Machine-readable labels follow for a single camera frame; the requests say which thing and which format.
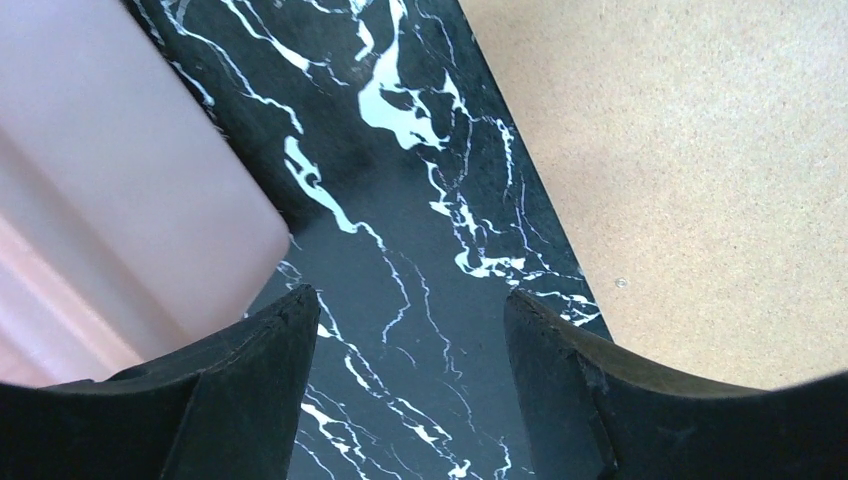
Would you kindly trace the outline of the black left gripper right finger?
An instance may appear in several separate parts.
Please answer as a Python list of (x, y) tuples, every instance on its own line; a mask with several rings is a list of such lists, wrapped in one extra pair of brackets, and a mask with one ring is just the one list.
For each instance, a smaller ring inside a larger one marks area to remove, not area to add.
[(758, 390), (649, 360), (510, 293), (504, 329), (540, 479), (843, 479), (847, 376)]

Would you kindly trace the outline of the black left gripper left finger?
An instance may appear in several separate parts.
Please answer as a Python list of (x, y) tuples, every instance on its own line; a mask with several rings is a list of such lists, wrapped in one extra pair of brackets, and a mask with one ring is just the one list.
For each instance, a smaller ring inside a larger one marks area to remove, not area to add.
[(321, 308), (302, 285), (107, 380), (1, 388), (5, 479), (284, 479)]

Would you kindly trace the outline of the brown fibreboard backing board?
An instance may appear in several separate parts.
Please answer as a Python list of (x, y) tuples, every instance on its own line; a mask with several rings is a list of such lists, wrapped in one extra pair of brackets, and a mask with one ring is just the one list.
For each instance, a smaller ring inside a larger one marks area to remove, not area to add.
[(843, 1), (466, 1), (614, 339), (776, 388), (847, 366)]

